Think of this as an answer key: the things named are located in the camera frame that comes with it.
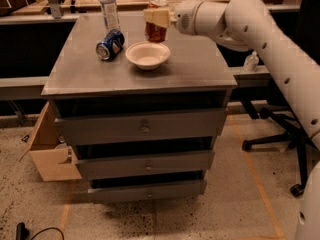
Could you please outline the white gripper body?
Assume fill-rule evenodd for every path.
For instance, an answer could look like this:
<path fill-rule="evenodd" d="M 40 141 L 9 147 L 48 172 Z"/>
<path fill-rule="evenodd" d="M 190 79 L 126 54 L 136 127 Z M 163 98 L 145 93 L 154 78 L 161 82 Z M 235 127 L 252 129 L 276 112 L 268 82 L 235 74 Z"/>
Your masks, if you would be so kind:
<path fill-rule="evenodd" d="M 215 27 L 215 4 L 185 0 L 174 8 L 175 27 L 182 34 L 209 36 Z"/>

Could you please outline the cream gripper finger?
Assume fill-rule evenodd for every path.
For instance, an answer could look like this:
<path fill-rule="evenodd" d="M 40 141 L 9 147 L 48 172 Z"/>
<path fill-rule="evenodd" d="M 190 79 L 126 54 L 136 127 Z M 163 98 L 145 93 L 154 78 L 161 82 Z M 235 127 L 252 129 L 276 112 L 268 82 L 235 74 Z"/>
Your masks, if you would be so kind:
<path fill-rule="evenodd" d="M 144 9 L 143 15 L 146 22 L 162 28 L 169 28 L 176 22 L 174 12 L 169 7 Z"/>

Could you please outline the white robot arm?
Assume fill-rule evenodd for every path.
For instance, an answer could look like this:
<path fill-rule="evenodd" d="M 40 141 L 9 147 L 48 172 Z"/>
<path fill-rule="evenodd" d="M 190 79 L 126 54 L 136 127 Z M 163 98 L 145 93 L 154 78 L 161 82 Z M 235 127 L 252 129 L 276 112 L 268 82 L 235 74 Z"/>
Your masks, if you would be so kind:
<path fill-rule="evenodd" d="M 262 0 L 185 0 L 144 11 L 147 22 L 205 36 L 262 59 L 311 142 L 320 149 L 320 66 L 289 39 Z"/>

